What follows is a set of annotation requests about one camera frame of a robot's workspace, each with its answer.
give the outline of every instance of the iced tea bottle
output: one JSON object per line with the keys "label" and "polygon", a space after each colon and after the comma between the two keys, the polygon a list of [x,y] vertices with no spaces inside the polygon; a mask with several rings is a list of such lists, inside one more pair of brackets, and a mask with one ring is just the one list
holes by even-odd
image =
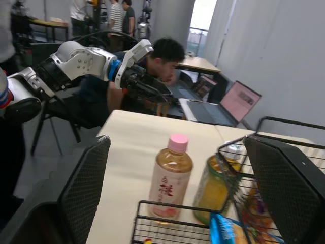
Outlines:
{"label": "iced tea bottle", "polygon": [[[156,156],[149,200],[182,205],[193,168],[192,159],[186,153],[188,139],[181,134],[170,136],[168,147]],[[150,205],[149,213],[158,218],[176,219],[180,209]]]}

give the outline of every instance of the laptop screen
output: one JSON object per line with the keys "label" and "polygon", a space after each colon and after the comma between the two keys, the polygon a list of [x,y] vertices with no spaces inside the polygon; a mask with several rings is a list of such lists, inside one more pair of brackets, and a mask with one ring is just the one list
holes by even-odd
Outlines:
{"label": "laptop screen", "polygon": [[236,81],[232,88],[224,95],[220,104],[240,122],[259,101],[261,96]]}
{"label": "laptop screen", "polygon": [[207,97],[209,92],[216,84],[216,81],[210,79],[205,75],[202,75],[194,85],[194,91],[201,99],[203,99],[204,97]]}

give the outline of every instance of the robotic arm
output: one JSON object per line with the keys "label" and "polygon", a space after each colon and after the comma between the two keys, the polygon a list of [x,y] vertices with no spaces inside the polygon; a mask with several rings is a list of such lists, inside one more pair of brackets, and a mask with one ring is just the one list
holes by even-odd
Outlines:
{"label": "robotic arm", "polygon": [[0,69],[0,117],[19,122],[31,120],[41,110],[41,101],[50,100],[56,91],[64,90],[69,81],[83,75],[114,81],[117,89],[137,90],[156,102],[165,102],[164,94],[170,94],[165,85],[156,79],[148,79],[146,70],[134,64],[152,51],[150,42],[142,40],[125,54],[121,62],[100,48],[68,41],[36,66],[9,77]]}

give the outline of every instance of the snack package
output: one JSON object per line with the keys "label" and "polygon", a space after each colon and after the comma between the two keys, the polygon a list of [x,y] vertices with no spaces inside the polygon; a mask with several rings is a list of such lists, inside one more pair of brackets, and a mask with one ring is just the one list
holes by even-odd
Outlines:
{"label": "snack package", "polygon": [[[252,244],[283,243],[284,241],[268,233],[249,229]],[[210,238],[212,244],[248,244],[239,222],[225,218],[221,214],[210,215]]]}

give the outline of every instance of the black cable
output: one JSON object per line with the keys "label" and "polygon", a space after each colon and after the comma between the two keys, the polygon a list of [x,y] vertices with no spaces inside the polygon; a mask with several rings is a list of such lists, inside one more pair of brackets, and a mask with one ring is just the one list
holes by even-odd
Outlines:
{"label": "black cable", "polygon": [[137,39],[135,39],[134,37],[131,37],[129,34],[126,34],[126,33],[123,33],[123,32],[116,32],[116,31],[114,31],[114,30],[105,30],[105,31],[102,31],[102,32],[94,32],[94,33],[90,33],[90,34],[87,34],[87,35],[81,36],[80,38],[75,39],[75,40],[73,40],[73,41],[75,41],[75,42],[79,42],[79,41],[81,41],[81,40],[83,40],[83,39],[85,39],[85,38],[92,37],[92,36],[99,35],[99,34],[105,34],[105,33],[107,33],[107,34],[110,34],[110,33],[113,33],[113,34],[119,34],[119,35],[122,35],[122,36],[128,37],[128,38],[130,38],[130,39],[133,40],[133,41],[138,42]]}

